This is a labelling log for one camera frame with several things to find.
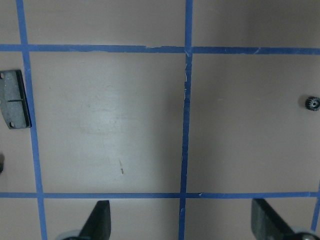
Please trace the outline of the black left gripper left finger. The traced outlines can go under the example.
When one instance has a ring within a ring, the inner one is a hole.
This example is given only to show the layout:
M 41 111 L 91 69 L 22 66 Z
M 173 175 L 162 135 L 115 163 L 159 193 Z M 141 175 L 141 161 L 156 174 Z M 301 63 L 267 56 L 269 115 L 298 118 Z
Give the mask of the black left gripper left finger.
M 77 232 L 61 233 L 57 240 L 109 240 L 111 237 L 111 206 L 109 200 L 99 200 L 87 218 L 82 229 Z

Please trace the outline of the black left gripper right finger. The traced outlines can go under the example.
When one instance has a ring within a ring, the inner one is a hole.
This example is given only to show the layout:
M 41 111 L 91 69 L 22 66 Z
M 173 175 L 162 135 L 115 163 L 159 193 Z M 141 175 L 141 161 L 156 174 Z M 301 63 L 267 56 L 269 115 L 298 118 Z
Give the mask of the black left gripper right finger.
M 251 201 L 251 232 L 256 240 L 318 240 L 310 231 L 294 230 L 263 198 Z

